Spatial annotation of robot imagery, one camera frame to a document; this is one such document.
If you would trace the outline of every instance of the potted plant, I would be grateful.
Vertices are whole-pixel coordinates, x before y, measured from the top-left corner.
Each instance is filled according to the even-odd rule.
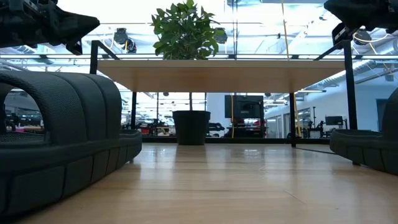
[[[211,19],[213,16],[203,7],[198,12],[193,0],[172,4],[166,11],[157,9],[157,15],[152,15],[154,33],[159,38],[154,44],[155,54],[163,54],[164,60],[207,60],[211,54],[216,55],[215,35],[224,35],[224,30],[210,26],[215,22]],[[190,110],[173,112],[177,141],[184,145],[202,145],[210,112],[192,110],[192,93],[189,96]]]

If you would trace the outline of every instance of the computer monitor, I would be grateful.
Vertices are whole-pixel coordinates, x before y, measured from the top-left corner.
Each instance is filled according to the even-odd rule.
[[[225,96],[225,118],[232,118],[232,103],[234,118],[262,118],[264,117],[263,96]]]
[[[325,121],[326,125],[343,125],[342,116],[326,116]]]

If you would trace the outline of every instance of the wooden surface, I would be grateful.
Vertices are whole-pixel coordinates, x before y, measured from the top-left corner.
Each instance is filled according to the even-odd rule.
[[[397,187],[288,145],[145,144],[133,164],[18,223],[396,224]]]
[[[344,70],[343,62],[100,60],[98,70],[132,91],[290,93]]]

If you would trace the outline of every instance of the floor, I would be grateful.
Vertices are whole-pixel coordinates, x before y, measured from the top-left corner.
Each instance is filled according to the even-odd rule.
[[[145,144],[133,164],[19,223],[398,223],[397,189],[396,176],[289,145]]]

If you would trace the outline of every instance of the black plant pot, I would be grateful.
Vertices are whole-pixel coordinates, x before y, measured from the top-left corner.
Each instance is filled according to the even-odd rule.
[[[174,111],[173,119],[178,144],[186,146],[201,146],[205,144],[210,112]]]

